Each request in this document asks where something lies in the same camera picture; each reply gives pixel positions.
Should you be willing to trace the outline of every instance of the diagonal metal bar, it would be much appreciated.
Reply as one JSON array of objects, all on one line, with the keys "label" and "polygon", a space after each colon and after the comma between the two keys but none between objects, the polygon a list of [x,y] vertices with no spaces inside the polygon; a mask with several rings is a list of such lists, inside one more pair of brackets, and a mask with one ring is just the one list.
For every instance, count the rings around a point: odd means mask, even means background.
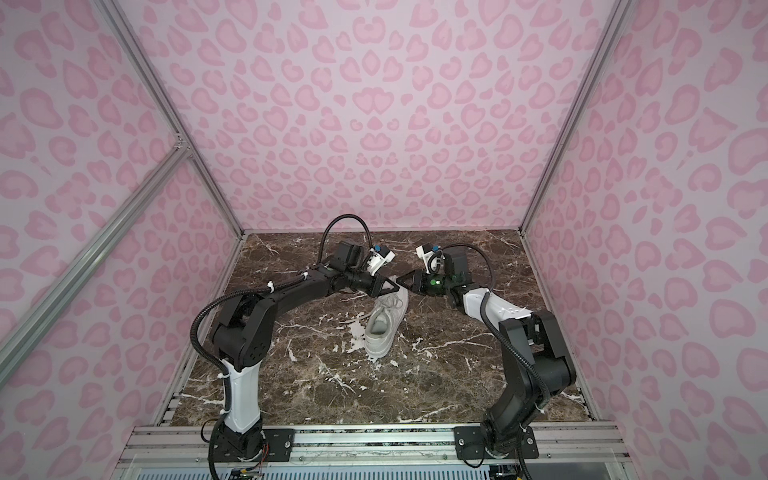
[{"label": "diagonal metal bar", "polygon": [[579,84],[573,104],[571,104],[571,109],[565,117],[563,128],[560,130],[558,138],[554,143],[554,148],[552,148],[552,152],[547,159],[544,172],[541,174],[541,178],[534,190],[531,204],[523,216],[519,229],[523,234],[528,232],[528,228],[533,223],[536,211],[544,199],[552,177],[562,161],[568,144],[571,143],[571,138],[578,127],[581,117],[587,110],[589,100],[595,88],[597,88],[605,68],[608,66],[608,60],[613,55],[624,28],[629,25],[629,21],[632,19],[635,4],[637,4],[637,0],[616,0],[611,13],[608,15],[608,20],[605,23],[603,34],[598,41],[598,46],[592,54],[587,70],[584,73],[584,79]]},{"label": "diagonal metal bar", "polygon": [[175,132],[177,139],[184,141],[192,149],[192,161],[200,177],[203,179],[203,183],[210,192],[214,201],[221,209],[222,213],[227,219],[235,234],[240,237],[243,235],[243,228],[240,225],[240,221],[232,210],[232,206],[227,201],[223,192],[219,188],[219,185],[210,174],[208,167],[203,161],[203,155],[197,149],[194,143],[194,139],[184,126],[184,122],[181,120],[179,111],[174,106],[173,101],[170,99],[170,95],[165,90],[160,75],[157,74],[152,64],[149,62],[144,48],[134,32],[131,23],[125,16],[125,12],[118,4],[117,0],[92,0],[96,5],[96,8],[104,16],[107,24],[114,33],[120,46],[127,55],[128,59],[133,64],[136,72],[141,80],[144,82],[144,86],[147,88],[147,92],[154,99],[155,104],[160,109],[160,112],[165,117],[165,120],[170,125],[171,129]]},{"label": "diagonal metal bar", "polygon": [[0,389],[53,327],[61,312],[80,293],[96,269],[109,257],[136,219],[163,190],[163,186],[185,158],[190,158],[187,146],[182,143],[174,147],[160,166],[72,260],[67,271],[51,286],[45,297],[20,319],[18,328],[0,347]]}]

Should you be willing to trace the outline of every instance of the red wire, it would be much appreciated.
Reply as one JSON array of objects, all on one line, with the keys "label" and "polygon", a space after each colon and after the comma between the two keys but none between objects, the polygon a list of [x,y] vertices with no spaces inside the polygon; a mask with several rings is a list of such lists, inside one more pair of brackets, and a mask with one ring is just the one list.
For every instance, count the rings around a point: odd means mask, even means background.
[{"label": "red wire", "polygon": [[265,459],[265,458],[266,458],[266,456],[267,456],[267,455],[269,455],[269,454],[270,454],[270,444],[269,444],[269,443],[267,443],[267,444],[264,446],[264,453],[261,455],[261,460],[259,461],[259,473],[261,473],[261,464],[263,464],[263,463],[264,463],[264,459]]}]

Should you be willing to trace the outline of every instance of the white sneaker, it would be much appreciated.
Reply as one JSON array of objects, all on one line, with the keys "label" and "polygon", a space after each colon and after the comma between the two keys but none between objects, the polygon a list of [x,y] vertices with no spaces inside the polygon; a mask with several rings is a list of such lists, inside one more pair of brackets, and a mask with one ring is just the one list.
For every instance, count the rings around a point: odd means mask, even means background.
[{"label": "white sneaker", "polygon": [[408,309],[408,290],[387,293],[376,299],[373,311],[366,325],[366,352],[375,359],[380,359],[389,353],[392,342],[395,341],[397,327],[406,316]]}]

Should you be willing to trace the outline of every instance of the metal vent grille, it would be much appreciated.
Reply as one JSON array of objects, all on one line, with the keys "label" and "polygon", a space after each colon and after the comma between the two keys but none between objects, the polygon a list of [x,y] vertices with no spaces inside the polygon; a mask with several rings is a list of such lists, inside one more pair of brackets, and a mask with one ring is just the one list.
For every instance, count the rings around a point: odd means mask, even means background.
[{"label": "metal vent grille", "polygon": [[[229,477],[229,472],[224,475],[219,472],[221,480]],[[181,472],[177,468],[145,468],[136,480],[210,480],[210,473],[202,468],[187,468]]]},{"label": "metal vent grille", "polygon": [[[229,478],[229,471],[221,480]],[[210,480],[205,468],[145,468],[137,480]],[[488,467],[414,465],[368,468],[280,467],[265,468],[262,480],[490,480]]]}]

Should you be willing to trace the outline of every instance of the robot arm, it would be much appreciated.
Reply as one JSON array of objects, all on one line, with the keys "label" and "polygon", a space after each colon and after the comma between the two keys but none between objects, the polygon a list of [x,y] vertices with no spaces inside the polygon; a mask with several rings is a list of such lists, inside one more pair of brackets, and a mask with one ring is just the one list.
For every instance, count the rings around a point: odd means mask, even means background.
[{"label": "robot arm", "polygon": [[[441,262],[429,255],[438,252],[442,254]],[[480,309],[488,289],[472,281],[465,248],[440,250],[425,245],[417,249],[417,255],[424,260],[427,270],[413,270],[399,277],[397,283],[419,295],[446,296],[453,308],[483,321]],[[433,267],[440,264],[443,265],[443,273]],[[532,312],[491,292],[485,315],[491,325],[534,366],[550,396],[557,395],[576,381],[571,354],[552,313],[546,310]],[[533,344],[542,348],[534,353]],[[528,425],[543,408],[540,403],[544,396],[530,372],[509,350],[502,348],[502,360],[507,386],[498,401],[486,410],[481,431],[489,451],[507,454],[515,449]]]},{"label": "robot arm", "polygon": [[269,293],[235,296],[222,305],[212,327],[211,342],[229,371],[226,381],[231,387],[231,407],[219,437],[237,457],[253,458],[263,446],[259,368],[270,349],[276,319],[304,303],[346,288],[371,297],[399,290],[377,273],[395,254],[376,245],[363,259],[363,251],[360,245],[342,242],[330,258],[309,268],[303,281]]}]

